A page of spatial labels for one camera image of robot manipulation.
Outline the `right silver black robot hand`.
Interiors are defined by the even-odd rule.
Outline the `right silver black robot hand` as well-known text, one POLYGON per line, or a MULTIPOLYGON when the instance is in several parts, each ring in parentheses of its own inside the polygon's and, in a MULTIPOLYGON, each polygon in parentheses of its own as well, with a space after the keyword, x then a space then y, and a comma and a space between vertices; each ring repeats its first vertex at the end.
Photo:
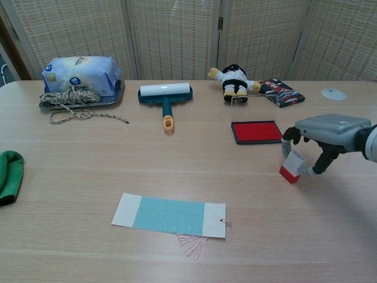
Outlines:
POLYGON ((340 114, 326 114, 299 120, 288 128, 281 139, 285 158, 279 173, 289 182, 295 183, 301 175, 320 175, 326 171, 340 154, 361 152, 364 158, 376 162, 376 126, 361 117, 340 114), (313 140, 322 149, 314 165, 307 165, 306 159, 292 144, 313 140))

